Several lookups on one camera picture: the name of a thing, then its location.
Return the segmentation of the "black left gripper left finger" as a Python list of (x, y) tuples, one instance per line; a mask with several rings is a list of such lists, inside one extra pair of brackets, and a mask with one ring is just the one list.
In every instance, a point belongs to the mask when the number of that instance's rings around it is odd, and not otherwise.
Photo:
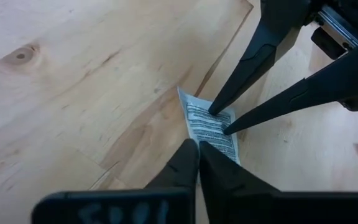
[(199, 160), (186, 139), (144, 188), (56, 192), (34, 206), (31, 224), (193, 224)]

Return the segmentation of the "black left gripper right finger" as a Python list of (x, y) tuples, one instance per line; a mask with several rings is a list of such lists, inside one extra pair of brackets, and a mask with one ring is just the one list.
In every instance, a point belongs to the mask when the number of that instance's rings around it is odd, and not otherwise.
[(200, 156), (210, 224), (358, 224), (358, 192), (280, 191), (206, 141)]

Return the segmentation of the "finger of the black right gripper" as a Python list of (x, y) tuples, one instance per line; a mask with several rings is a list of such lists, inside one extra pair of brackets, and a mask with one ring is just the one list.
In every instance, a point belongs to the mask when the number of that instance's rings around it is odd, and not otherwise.
[(310, 11), (310, 0), (261, 0), (261, 18), (246, 51), (222, 87), (209, 113), (236, 101), (294, 46)]
[(224, 130), (224, 134), (334, 101), (349, 111), (358, 111), (358, 48), (242, 115)]

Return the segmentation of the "white wipe packet black print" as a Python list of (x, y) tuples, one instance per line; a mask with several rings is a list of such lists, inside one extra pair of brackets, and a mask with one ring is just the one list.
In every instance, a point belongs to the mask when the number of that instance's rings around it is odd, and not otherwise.
[(232, 161), (240, 164), (237, 136), (223, 133), (236, 120), (234, 110), (226, 108), (213, 116), (208, 112), (212, 102), (189, 95), (181, 88), (177, 88), (177, 92), (190, 138), (197, 142), (210, 143)]

